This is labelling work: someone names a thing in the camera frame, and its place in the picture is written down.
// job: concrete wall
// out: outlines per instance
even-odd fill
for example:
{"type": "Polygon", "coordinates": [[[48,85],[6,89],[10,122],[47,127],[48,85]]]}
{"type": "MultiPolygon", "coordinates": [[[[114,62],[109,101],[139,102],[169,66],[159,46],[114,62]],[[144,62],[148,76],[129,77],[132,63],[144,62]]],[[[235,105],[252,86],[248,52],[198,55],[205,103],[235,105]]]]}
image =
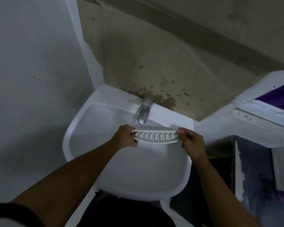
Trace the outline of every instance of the concrete wall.
{"type": "Polygon", "coordinates": [[[0,202],[64,164],[93,92],[65,0],[0,0],[0,202]]]}

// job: soap dish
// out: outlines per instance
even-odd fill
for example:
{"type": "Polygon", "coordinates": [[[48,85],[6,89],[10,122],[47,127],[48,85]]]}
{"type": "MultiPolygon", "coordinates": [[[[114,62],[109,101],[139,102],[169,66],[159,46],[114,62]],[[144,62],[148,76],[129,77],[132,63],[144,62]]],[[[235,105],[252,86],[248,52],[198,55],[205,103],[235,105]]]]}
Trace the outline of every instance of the soap dish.
{"type": "Polygon", "coordinates": [[[176,131],[133,130],[132,132],[136,132],[135,140],[149,143],[169,144],[178,141],[176,131]]]}

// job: right hand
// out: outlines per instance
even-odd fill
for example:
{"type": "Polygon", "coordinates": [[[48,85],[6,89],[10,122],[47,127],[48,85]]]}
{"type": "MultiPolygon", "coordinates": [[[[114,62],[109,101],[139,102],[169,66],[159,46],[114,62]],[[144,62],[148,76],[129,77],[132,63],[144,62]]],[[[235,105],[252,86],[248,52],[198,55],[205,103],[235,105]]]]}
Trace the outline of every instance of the right hand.
{"type": "Polygon", "coordinates": [[[202,135],[184,127],[179,127],[177,135],[182,141],[182,148],[184,148],[195,166],[207,160],[205,143],[202,135]]]}

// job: faucet spout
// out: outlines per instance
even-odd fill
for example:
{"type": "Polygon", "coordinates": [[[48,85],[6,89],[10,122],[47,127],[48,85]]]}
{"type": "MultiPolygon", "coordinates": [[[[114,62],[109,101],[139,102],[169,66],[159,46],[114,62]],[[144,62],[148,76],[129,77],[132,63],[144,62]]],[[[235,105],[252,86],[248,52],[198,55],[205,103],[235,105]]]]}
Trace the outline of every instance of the faucet spout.
{"type": "Polygon", "coordinates": [[[155,97],[151,93],[144,95],[144,99],[141,103],[140,113],[138,115],[138,123],[144,125],[147,122],[151,107],[154,104],[155,97]]]}

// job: white sink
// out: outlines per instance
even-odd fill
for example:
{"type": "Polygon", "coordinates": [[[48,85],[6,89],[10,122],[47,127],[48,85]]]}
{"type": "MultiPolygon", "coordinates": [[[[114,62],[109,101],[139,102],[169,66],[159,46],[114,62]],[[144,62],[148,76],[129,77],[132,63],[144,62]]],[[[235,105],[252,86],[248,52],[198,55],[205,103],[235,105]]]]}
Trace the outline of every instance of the white sink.
{"type": "MultiPolygon", "coordinates": [[[[63,140],[67,161],[108,141],[120,125],[136,129],[193,129],[193,120],[154,104],[145,125],[137,123],[142,99],[102,85],[87,100],[70,124],[63,140]]],[[[126,147],[117,152],[102,171],[95,187],[117,196],[158,201],[178,194],[186,186],[191,160],[181,143],[126,147]]]]}

